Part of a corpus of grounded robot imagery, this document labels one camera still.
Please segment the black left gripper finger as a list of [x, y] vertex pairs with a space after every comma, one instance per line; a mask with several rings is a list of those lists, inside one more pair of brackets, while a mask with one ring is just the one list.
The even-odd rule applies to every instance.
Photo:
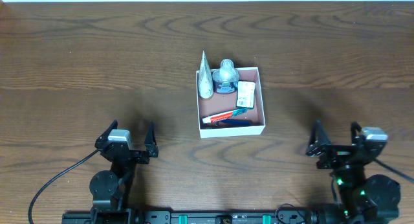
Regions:
[[149, 157], [158, 157], [158, 146], [155, 138], [154, 123], [150, 123], [144, 145]]
[[107, 145], [111, 142], [109, 140], [109, 135], [112, 130], [117, 129], [118, 122], [114, 120], [109, 127], [97, 138], [94, 147], [95, 148], [106, 148]]

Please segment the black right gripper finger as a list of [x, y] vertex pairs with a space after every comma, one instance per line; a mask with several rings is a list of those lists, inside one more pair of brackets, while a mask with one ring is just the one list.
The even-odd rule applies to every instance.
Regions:
[[326, 147], [330, 146], [331, 142], [321, 125], [321, 122], [317, 120], [311, 130], [310, 139], [308, 143], [307, 150], [305, 152], [306, 156], [315, 157], [323, 154], [326, 150]]
[[351, 123], [351, 144], [361, 145], [363, 142], [362, 127], [357, 122]]

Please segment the teal small packet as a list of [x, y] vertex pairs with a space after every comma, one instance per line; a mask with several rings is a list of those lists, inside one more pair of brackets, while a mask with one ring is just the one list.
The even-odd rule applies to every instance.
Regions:
[[202, 119], [202, 123], [203, 124], [210, 124], [210, 123], [226, 120], [226, 119], [238, 116], [238, 115], [242, 115], [242, 114], [246, 113], [247, 110], [248, 110], [248, 108], [244, 107], [244, 108], [239, 108], [239, 109], [235, 109], [235, 110], [232, 110], [232, 111], [225, 111], [223, 113], [214, 114], [214, 115], [211, 115], [211, 116], [208, 116], [208, 117], [204, 117]]

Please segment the blue disposable razor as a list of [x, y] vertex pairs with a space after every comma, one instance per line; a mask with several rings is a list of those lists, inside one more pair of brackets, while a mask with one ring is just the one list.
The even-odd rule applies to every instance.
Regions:
[[216, 125], [229, 125], [229, 126], [251, 126], [251, 122], [247, 120], [232, 120], [232, 119], [224, 119], [216, 122]]

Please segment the green Dettol soap box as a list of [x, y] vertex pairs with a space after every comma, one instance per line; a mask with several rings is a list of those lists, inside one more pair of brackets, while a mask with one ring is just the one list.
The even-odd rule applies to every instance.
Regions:
[[254, 108], [255, 82], [238, 81], [236, 106], [241, 108]]

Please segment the clear foam soap pump bottle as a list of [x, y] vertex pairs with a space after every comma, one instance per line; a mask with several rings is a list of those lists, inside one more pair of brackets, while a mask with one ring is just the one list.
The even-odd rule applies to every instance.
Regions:
[[237, 91], [239, 73], [230, 59], [224, 59], [219, 69], [212, 74], [215, 93], [230, 94]]

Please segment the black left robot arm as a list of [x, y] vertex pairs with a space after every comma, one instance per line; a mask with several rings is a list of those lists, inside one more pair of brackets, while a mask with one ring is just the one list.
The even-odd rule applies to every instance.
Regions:
[[95, 148], [111, 163], [91, 179], [89, 190], [93, 195], [93, 209], [99, 212], [116, 212], [124, 209], [138, 164], [149, 164], [158, 156], [154, 124], [150, 124], [144, 146], [145, 150], [132, 149], [130, 131], [112, 124], [97, 138]]

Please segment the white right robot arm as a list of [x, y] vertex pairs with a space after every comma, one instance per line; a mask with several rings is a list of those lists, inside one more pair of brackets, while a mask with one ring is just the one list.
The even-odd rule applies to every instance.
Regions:
[[389, 223], [398, 218], [400, 184], [376, 174], [365, 176], [365, 166], [374, 162], [385, 148], [388, 135], [378, 127], [351, 124], [351, 144], [333, 144], [320, 121], [312, 127], [306, 155], [318, 157], [316, 167], [331, 170], [332, 183], [338, 186], [340, 204], [326, 210], [326, 223]]

